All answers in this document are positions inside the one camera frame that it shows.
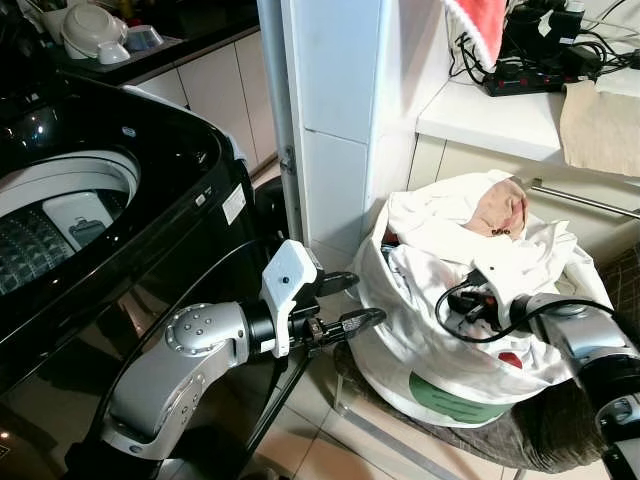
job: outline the shelf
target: shelf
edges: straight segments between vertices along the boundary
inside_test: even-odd
[[[418,117],[420,134],[538,161],[562,161],[560,93],[490,97],[449,81]]]

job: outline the black washing machine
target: black washing machine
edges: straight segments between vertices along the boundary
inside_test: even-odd
[[[144,332],[176,305],[255,298],[268,260],[226,135],[189,112],[52,74],[34,62],[29,35],[10,46],[16,74],[0,80],[3,480],[60,478]],[[215,464],[194,463],[205,477],[238,473],[277,375],[266,355],[207,392],[191,421],[209,428],[199,453]],[[180,462],[164,466],[175,473]]]

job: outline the white laundry bag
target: white laundry bag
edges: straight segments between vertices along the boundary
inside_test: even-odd
[[[482,426],[570,377],[559,352],[532,334],[472,344],[438,325],[436,301],[465,279],[475,258],[486,252],[507,258],[522,293],[560,288],[611,305],[592,259],[566,230],[568,222],[545,224],[529,215],[517,239],[463,227],[482,195],[510,176],[493,170],[391,194],[354,260],[359,300],[387,313],[385,322],[350,341],[354,359],[378,394],[417,420]],[[380,250],[387,229],[401,243],[389,263]],[[446,302],[442,315],[448,315]],[[504,360],[514,356],[521,368]]]

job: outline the towel bar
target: towel bar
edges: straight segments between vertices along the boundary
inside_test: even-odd
[[[598,202],[596,200],[591,200],[590,198],[580,197],[578,195],[561,192],[560,190],[555,190],[553,188],[543,187],[541,178],[534,178],[529,184],[526,184],[526,187],[536,192],[546,193],[547,195],[564,198],[566,200],[571,200],[572,202],[582,203],[583,205],[590,205],[592,207],[600,208],[608,212],[619,213],[620,215],[624,215],[627,217],[635,218],[636,220],[640,220],[640,211],[638,210],[636,211],[626,210],[624,208],[619,208],[613,205],[608,205],[606,203]]]

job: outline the beige towel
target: beige towel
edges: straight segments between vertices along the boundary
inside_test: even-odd
[[[560,138],[568,165],[640,177],[640,98],[568,84]]]

